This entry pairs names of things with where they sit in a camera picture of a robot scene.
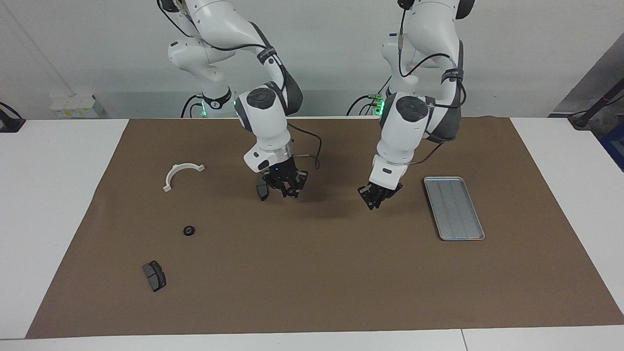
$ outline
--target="brown table covering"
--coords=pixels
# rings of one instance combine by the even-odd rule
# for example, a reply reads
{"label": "brown table covering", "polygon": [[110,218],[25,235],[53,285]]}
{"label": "brown table covering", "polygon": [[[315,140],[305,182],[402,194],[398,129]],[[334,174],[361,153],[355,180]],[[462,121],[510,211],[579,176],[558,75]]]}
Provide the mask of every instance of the brown table covering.
{"label": "brown table covering", "polygon": [[[356,189],[378,122],[292,122],[323,137],[322,168],[298,159],[310,171],[301,197],[273,190],[262,203],[242,159],[255,139],[238,121],[130,121],[27,337],[624,324],[509,120],[464,119],[375,211]],[[316,150],[293,137],[297,153]],[[185,162],[206,170],[178,173],[165,193]],[[438,238],[427,176],[466,180],[484,241]],[[157,293],[151,260],[167,275]]]}

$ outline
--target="power outlet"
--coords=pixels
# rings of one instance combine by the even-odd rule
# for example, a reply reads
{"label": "power outlet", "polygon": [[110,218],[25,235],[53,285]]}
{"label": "power outlet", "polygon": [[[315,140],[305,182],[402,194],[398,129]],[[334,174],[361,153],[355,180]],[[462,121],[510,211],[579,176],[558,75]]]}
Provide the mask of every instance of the power outlet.
{"label": "power outlet", "polygon": [[95,96],[53,97],[50,110],[56,118],[105,118],[106,112]]}

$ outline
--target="metal tray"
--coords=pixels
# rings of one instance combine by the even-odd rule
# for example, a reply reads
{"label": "metal tray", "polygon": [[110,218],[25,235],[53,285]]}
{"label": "metal tray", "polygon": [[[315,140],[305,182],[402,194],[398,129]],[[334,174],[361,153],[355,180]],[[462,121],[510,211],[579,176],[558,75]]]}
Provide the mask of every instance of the metal tray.
{"label": "metal tray", "polygon": [[426,177],[425,189],[442,240],[483,240],[477,211],[460,177]]}

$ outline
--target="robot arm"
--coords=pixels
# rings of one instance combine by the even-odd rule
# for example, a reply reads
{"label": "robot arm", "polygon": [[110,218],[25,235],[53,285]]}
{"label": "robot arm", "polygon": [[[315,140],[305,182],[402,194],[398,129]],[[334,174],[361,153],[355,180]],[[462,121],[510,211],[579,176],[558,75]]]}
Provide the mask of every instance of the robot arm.
{"label": "robot arm", "polygon": [[[461,1],[466,0],[421,0],[417,4],[399,0],[407,14],[406,35],[391,34],[382,47],[392,78],[373,171],[369,184],[358,189],[371,210],[401,189],[401,177],[423,138],[443,143],[456,137],[461,121],[463,45],[454,21]],[[440,69],[440,99],[416,96],[415,67]]]}
{"label": "robot arm", "polygon": [[169,57],[178,68],[197,77],[204,101],[212,109],[209,115],[214,116],[214,111],[223,109],[232,98],[225,76],[212,64],[242,49],[252,52],[269,72],[270,82],[241,94],[235,101],[235,112],[242,126],[257,139],[244,160],[284,197],[298,197],[307,172],[300,172],[295,166],[286,116],[299,110],[303,95],[275,48],[256,24],[236,12],[229,0],[162,1],[161,9],[177,13],[185,26],[178,28],[189,37],[173,43]]}
{"label": "robot arm", "polygon": [[[178,11],[176,13],[178,13],[180,27],[183,27],[182,31],[187,33],[191,37],[190,39],[197,37],[206,51],[206,58],[198,57],[194,61],[195,66],[203,65],[206,67],[206,63],[214,64],[223,61],[232,57],[235,51],[239,49],[250,51],[256,55],[260,64],[271,76],[271,81],[267,82],[265,86],[277,93],[286,115],[299,111],[303,102],[299,85],[292,78],[277,55],[277,51],[269,43],[260,28],[240,16],[229,0],[169,1],[174,2],[173,11]],[[181,55],[187,48],[186,42],[177,41],[176,43],[172,44],[169,51]],[[170,57],[180,69],[189,71],[186,67],[178,65],[176,56],[170,55]],[[205,84],[202,82],[206,82],[204,77],[198,76],[194,72],[191,73],[199,78],[203,87]],[[209,96],[211,100],[207,101],[208,105],[212,100],[222,96]]]}

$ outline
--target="green led light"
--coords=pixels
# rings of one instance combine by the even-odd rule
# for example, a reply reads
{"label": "green led light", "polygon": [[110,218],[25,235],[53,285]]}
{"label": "green led light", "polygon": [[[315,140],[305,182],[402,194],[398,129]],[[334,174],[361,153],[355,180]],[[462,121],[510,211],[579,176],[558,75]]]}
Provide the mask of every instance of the green led light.
{"label": "green led light", "polygon": [[381,116],[384,113],[384,107],[386,106],[386,101],[384,99],[380,100],[380,103],[377,104],[377,107],[379,109],[375,110],[375,114],[377,114],[377,116]]}

